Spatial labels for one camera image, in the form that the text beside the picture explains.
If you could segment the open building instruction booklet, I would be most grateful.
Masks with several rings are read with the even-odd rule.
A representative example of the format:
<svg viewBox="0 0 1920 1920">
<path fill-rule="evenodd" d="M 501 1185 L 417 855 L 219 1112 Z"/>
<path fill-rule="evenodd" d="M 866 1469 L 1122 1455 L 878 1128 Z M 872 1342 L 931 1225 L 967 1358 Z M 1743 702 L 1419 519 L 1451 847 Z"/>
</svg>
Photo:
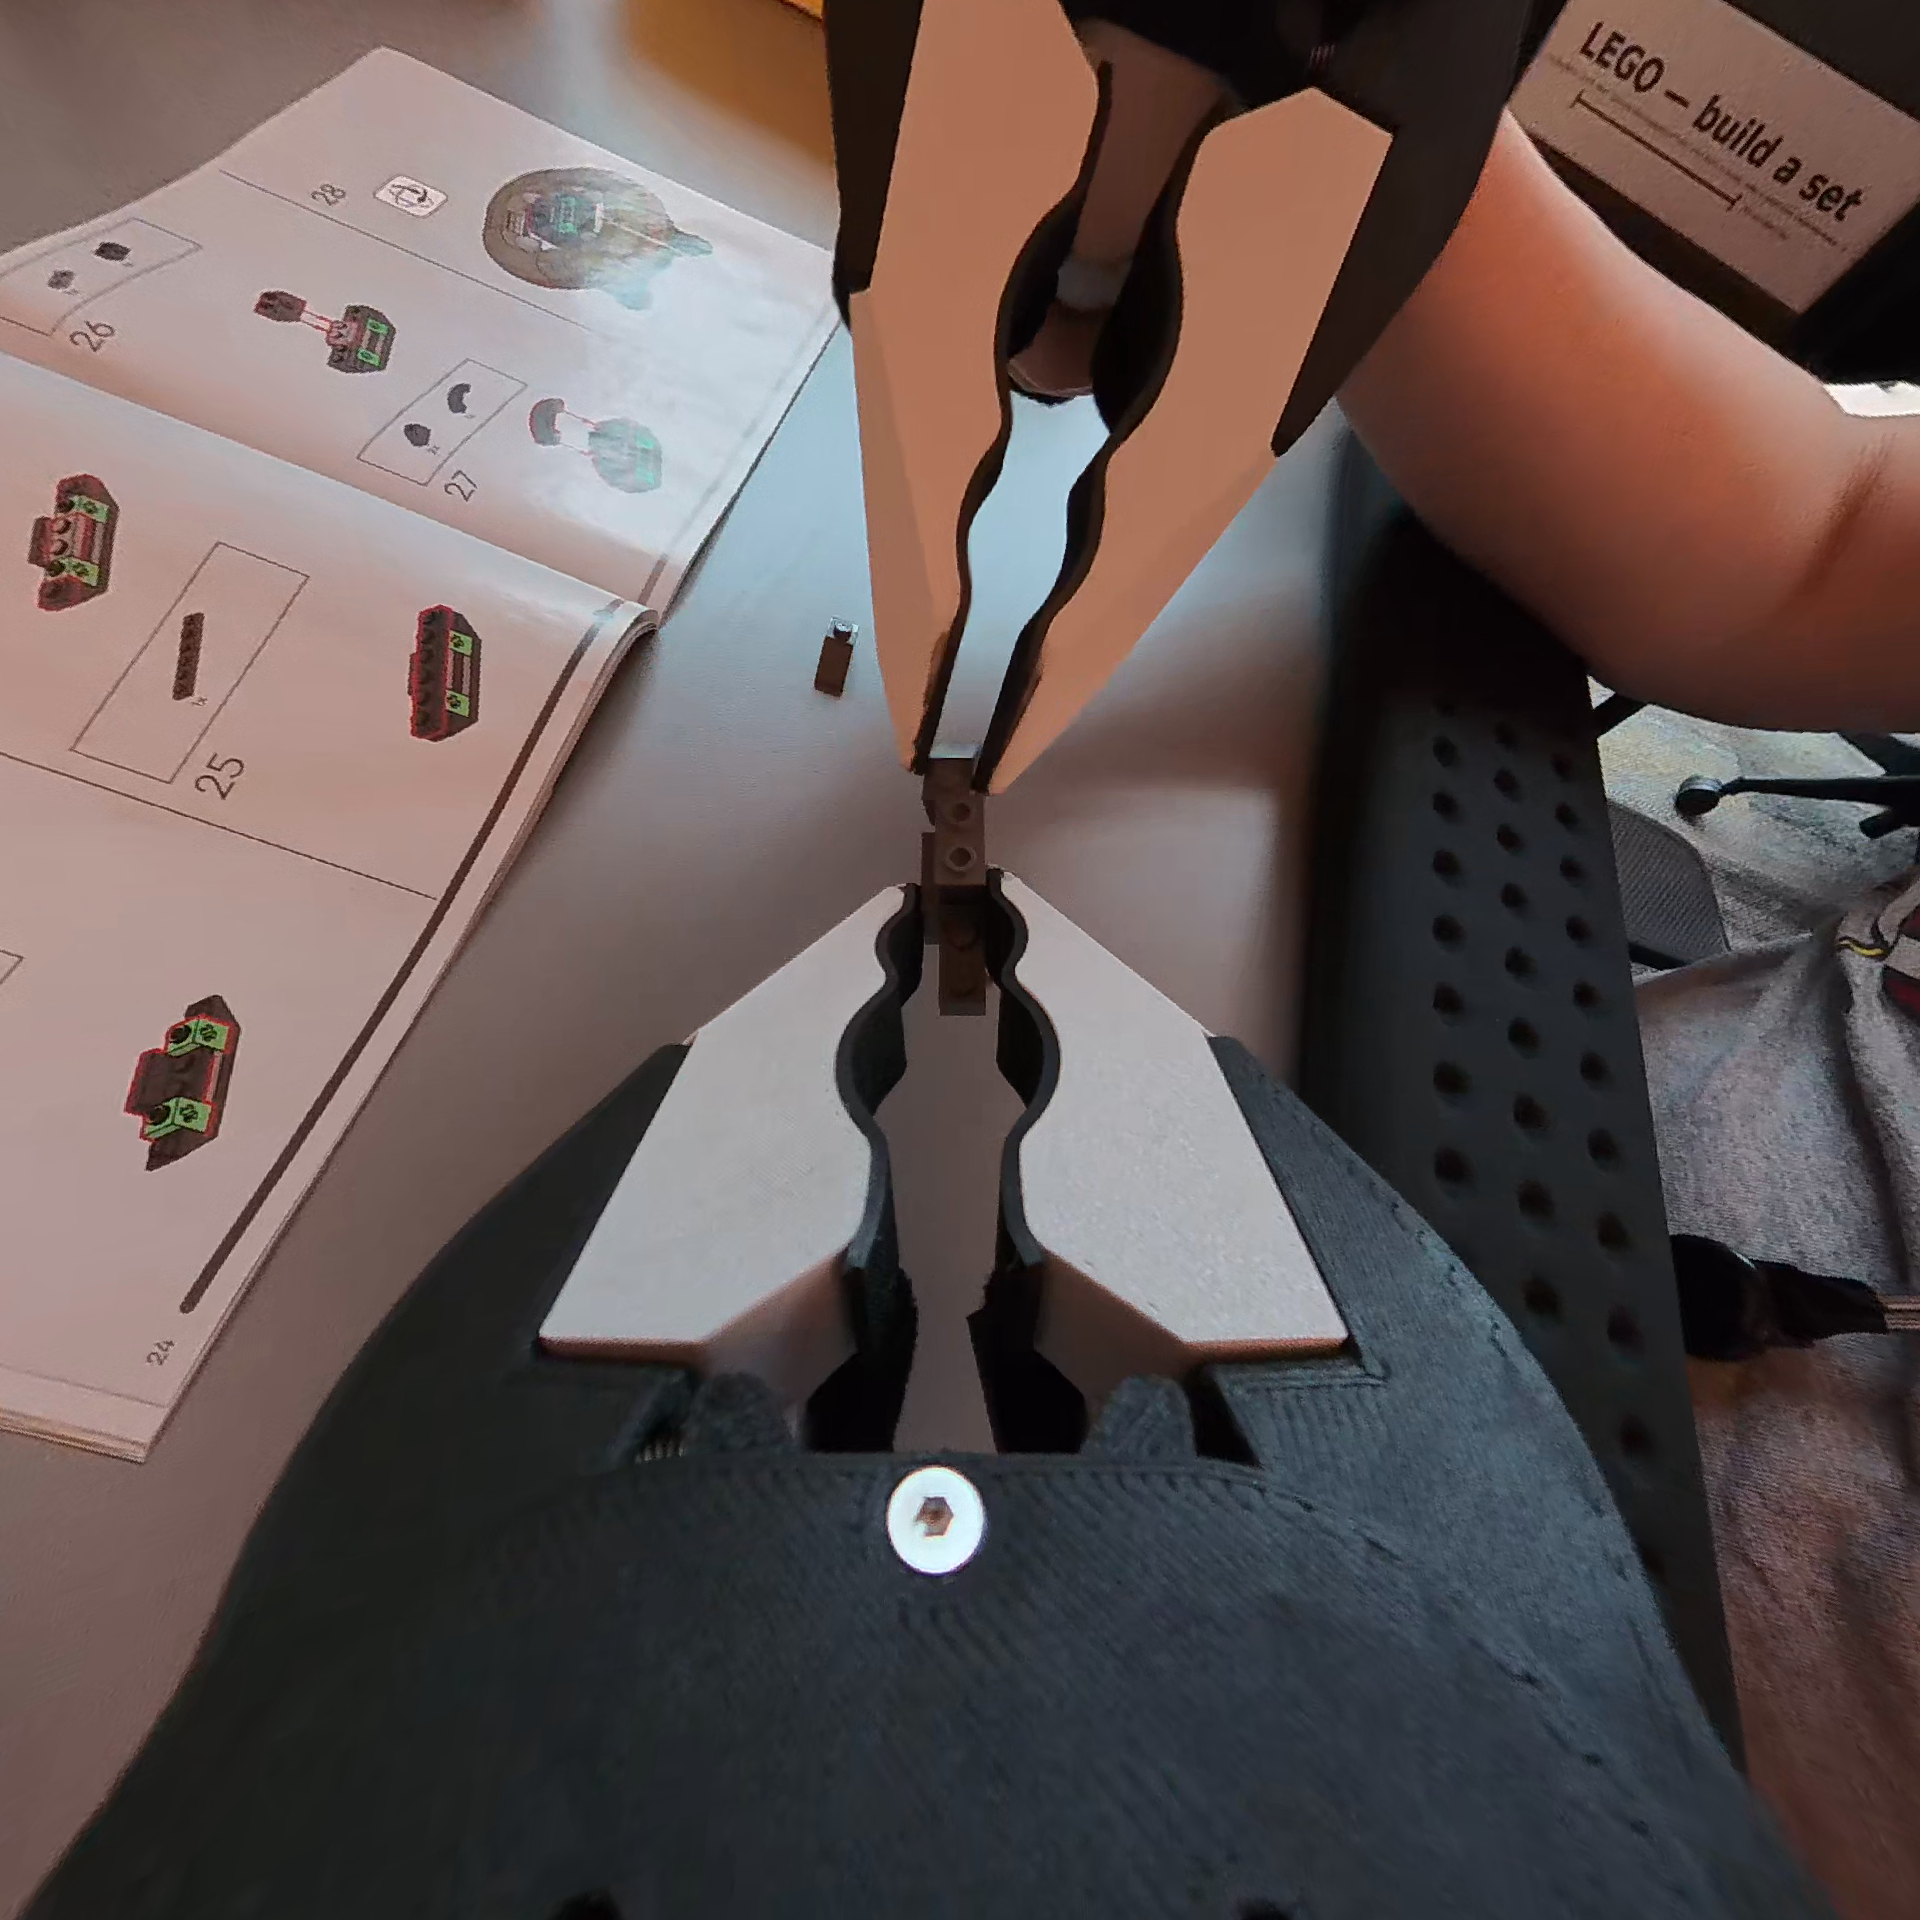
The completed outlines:
<svg viewBox="0 0 1920 1920">
<path fill-rule="evenodd" d="M 387 50 L 5 255 L 5 1429 L 144 1458 L 833 329 Z"/>
</svg>

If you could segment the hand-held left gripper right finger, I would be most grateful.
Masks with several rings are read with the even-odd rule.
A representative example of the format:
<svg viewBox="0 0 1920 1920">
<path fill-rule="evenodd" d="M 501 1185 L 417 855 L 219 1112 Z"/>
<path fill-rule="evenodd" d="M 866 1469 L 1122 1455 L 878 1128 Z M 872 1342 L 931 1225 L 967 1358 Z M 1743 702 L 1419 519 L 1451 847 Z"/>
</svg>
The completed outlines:
<svg viewBox="0 0 1920 1920">
<path fill-rule="evenodd" d="M 999 1160 L 976 1369 L 994 1434 L 1082 1434 L 1130 1377 L 1334 1354 L 1349 1331 L 1211 1037 L 1010 874 L 983 907 Z"/>
</svg>

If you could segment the black office chair base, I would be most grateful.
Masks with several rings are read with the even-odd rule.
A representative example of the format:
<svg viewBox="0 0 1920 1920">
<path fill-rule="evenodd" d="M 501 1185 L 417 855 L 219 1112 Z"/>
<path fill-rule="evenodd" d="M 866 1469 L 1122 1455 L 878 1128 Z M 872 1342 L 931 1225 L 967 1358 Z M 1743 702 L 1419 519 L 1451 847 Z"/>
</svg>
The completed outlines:
<svg viewBox="0 0 1920 1920">
<path fill-rule="evenodd" d="M 1915 855 L 1915 737 L 1720 727 L 1597 694 L 1639 979 L 1822 929 Z"/>
</svg>

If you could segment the black framed marker sign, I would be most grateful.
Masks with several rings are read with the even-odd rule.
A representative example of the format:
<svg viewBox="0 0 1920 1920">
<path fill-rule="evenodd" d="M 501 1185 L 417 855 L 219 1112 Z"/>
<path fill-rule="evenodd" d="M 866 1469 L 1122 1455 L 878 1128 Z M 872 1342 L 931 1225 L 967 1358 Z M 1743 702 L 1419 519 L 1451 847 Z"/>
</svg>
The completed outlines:
<svg viewBox="0 0 1920 1920">
<path fill-rule="evenodd" d="M 1511 113 L 1792 315 L 1915 210 L 1915 115 L 1738 5 L 1565 5 Z"/>
</svg>

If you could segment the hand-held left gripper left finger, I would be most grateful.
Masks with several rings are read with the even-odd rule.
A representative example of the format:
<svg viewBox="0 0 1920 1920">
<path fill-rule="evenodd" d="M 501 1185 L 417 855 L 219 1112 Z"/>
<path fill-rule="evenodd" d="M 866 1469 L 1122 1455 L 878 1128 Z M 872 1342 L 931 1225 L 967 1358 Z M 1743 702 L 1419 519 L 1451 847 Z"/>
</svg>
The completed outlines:
<svg viewBox="0 0 1920 1920">
<path fill-rule="evenodd" d="M 553 1354 L 762 1381 L 816 1450 L 886 1450 L 917 1309 L 878 1107 L 921 895 L 882 890 L 706 1023 L 542 1323 Z"/>
</svg>

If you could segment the person's right forearm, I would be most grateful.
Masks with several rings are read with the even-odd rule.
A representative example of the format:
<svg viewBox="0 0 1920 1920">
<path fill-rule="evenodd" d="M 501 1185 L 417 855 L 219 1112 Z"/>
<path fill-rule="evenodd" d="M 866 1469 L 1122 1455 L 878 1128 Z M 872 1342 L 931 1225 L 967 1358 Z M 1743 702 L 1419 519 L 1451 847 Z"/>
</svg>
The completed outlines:
<svg viewBox="0 0 1920 1920">
<path fill-rule="evenodd" d="M 1742 729 L 1918 729 L 1918 422 L 1843 414 L 1667 285 L 1507 113 L 1337 400 L 1599 685 Z"/>
</svg>

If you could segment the grey desk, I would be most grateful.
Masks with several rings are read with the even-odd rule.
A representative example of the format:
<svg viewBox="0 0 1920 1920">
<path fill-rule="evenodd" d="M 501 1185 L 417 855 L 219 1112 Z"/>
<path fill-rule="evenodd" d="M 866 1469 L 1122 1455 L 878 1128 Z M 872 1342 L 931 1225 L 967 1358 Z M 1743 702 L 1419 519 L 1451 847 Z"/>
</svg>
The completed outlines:
<svg viewBox="0 0 1920 1920">
<path fill-rule="evenodd" d="M 5 245 L 137 201 L 391 47 L 811 243 L 833 231 L 825 43 L 785 5 L 5 5 Z M 989 848 L 1288 1078 L 1337 414 L 1265 479 Z M 921 794 L 872 633 L 847 344 L 823 355 L 630 656 L 441 981 L 146 1464 L 5 1438 L 5 1914 L 152 1727 L 289 1447 L 491 1194 L 654 1048 L 883 882 Z"/>
</svg>

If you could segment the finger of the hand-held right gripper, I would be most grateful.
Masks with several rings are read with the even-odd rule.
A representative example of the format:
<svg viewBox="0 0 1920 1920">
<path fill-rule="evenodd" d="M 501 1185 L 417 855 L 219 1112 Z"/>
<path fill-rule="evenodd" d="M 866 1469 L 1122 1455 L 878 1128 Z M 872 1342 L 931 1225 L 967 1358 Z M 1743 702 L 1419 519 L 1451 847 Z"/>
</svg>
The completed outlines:
<svg viewBox="0 0 1920 1920">
<path fill-rule="evenodd" d="M 911 773 L 969 622 L 969 528 L 1011 438 L 1019 296 L 1064 251 L 1103 113 L 1059 5 L 846 3 L 846 320 L 872 633 Z"/>
<path fill-rule="evenodd" d="M 976 790 L 1006 792 L 1136 649 L 1273 462 L 1392 133 L 1318 87 L 1217 120 L 1133 262 L 1130 406 L 1069 495 L 1069 544 L 1022 630 Z"/>
</svg>

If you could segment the long studded toy brick plate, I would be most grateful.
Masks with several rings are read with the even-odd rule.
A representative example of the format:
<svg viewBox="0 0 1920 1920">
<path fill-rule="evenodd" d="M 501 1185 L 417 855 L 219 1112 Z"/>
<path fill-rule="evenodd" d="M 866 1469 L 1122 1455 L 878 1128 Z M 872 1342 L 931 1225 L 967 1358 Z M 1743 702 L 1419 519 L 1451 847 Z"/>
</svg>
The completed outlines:
<svg viewBox="0 0 1920 1920">
<path fill-rule="evenodd" d="M 937 950 L 941 1018 L 983 1018 L 989 1000 L 985 910 L 989 902 L 987 803 L 967 758 L 934 758 L 921 779 L 922 939 Z"/>
</svg>

